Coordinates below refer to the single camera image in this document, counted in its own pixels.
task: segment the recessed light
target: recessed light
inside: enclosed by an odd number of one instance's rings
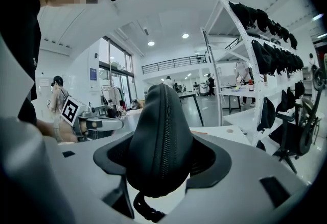
[[[313,17],[312,20],[315,21],[322,17],[323,17],[323,14],[318,14],[317,16]]]
[[[317,38],[321,38],[321,37],[324,37],[326,36],[327,34],[322,34],[322,35],[319,35]]]

